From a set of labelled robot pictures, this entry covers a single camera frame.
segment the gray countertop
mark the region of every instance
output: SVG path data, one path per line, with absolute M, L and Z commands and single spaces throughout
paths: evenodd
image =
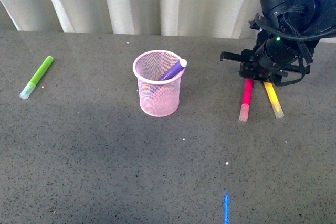
M 284 118 L 255 82 L 243 123 L 239 63 L 219 57 L 253 45 L 0 31 L 0 223 L 223 223 L 225 192 L 230 223 L 335 223 L 336 45 L 318 44 L 311 74 L 276 88 Z M 141 110 L 132 71 L 154 49 L 188 60 L 164 118 Z

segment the pink mesh pen holder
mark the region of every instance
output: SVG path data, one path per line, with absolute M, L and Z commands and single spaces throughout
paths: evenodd
M 140 107 L 151 116 L 174 113 L 180 103 L 180 83 L 184 69 L 172 79 L 158 81 L 181 57 L 173 52 L 154 50 L 138 56 L 133 72 L 138 79 Z

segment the yellow marker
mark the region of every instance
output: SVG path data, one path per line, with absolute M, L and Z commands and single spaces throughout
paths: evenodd
M 282 108 L 280 106 L 277 94 L 275 94 L 275 90 L 273 88 L 272 83 L 264 82 L 264 86 L 265 86 L 265 89 L 267 91 L 269 101 L 272 104 L 272 107 L 273 107 L 273 110 L 274 110 L 274 113 L 275 113 L 275 117 L 276 118 L 282 118 L 284 116 L 284 114 L 283 114 Z

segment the green marker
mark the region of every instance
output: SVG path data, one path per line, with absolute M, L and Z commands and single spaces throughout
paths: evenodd
M 54 61 L 53 57 L 48 56 L 42 65 L 37 69 L 36 73 L 33 75 L 31 80 L 28 82 L 27 86 L 23 89 L 20 94 L 22 99 L 28 99 L 34 88 L 38 85 L 39 81 L 41 80 L 42 76 L 48 70 L 52 62 Z

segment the pink marker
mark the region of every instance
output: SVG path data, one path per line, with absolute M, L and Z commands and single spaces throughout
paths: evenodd
M 252 94 L 253 80 L 246 79 L 243 100 L 241 102 L 239 120 L 246 122 L 248 118 L 248 110 L 250 108 L 251 94 Z

